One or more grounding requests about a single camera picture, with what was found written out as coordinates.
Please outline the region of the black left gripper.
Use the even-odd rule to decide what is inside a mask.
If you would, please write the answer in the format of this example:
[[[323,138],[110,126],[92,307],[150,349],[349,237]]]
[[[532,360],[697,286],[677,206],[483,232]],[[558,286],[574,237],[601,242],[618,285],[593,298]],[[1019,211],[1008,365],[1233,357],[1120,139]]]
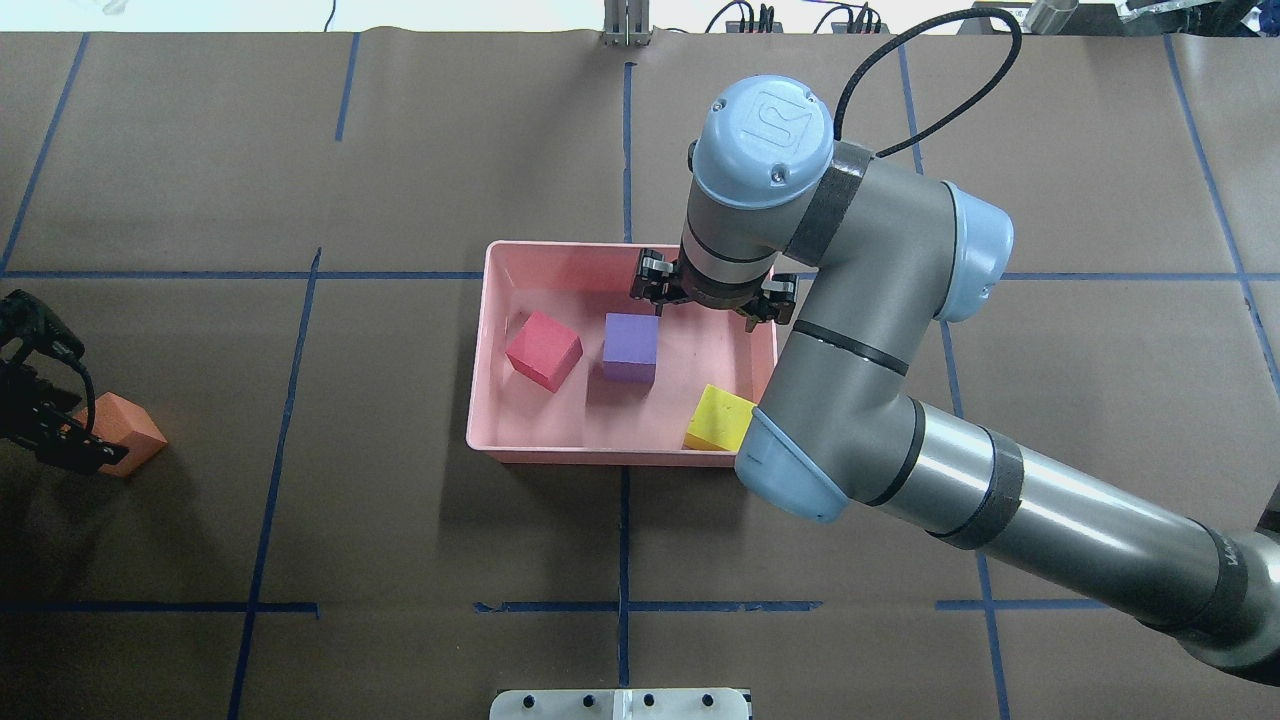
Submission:
[[[3,438],[32,451],[42,464],[82,475],[93,475],[128,457],[131,451],[124,445],[97,437],[67,415],[79,396],[41,378],[27,363],[33,354],[81,370],[81,356],[68,342],[23,341],[12,357],[3,360]]]

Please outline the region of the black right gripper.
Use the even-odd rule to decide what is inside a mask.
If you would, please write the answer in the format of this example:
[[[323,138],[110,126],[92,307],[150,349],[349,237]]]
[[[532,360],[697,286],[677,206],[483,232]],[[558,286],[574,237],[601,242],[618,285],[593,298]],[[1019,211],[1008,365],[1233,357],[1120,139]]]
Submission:
[[[654,316],[668,306],[699,304],[714,310],[739,313],[744,329],[753,333],[759,325],[790,325],[797,306],[799,274],[772,272],[742,283],[724,283],[701,274],[695,266],[682,264],[680,256],[669,260],[654,249],[641,249],[630,286],[630,297],[652,305]]]

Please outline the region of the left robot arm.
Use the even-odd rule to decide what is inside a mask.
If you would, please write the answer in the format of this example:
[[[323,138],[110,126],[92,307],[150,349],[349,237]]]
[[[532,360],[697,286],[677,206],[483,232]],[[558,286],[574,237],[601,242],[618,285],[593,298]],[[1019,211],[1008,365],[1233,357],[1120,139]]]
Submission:
[[[1,436],[49,466],[93,475],[123,461],[129,450],[95,433],[93,379],[82,363],[83,342],[42,300],[13,290],[1,304]],[[74,372],[83,392],[60,388],[28,364],[38,354]]]

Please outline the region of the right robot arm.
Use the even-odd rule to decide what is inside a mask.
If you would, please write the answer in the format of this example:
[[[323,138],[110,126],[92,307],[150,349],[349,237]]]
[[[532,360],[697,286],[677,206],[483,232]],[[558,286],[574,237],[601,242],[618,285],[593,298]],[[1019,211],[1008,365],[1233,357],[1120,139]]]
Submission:
[[[751,492],[814,521],[879,509],[1277,684],[1276,533],[1220,532],[904,391],[925,328],[1002,278],[1004,210],[836,138],[783,76],[721,92],[689,167],[678,255],[641,251],[628,293],[790,328],[735,461]]]

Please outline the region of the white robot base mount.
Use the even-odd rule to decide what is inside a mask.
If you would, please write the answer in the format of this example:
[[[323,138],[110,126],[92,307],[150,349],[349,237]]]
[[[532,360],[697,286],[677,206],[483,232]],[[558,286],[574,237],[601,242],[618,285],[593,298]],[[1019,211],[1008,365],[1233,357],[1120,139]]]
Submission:
[[[730,687],[503,691],[490,719],[753,719],[748,691]]]

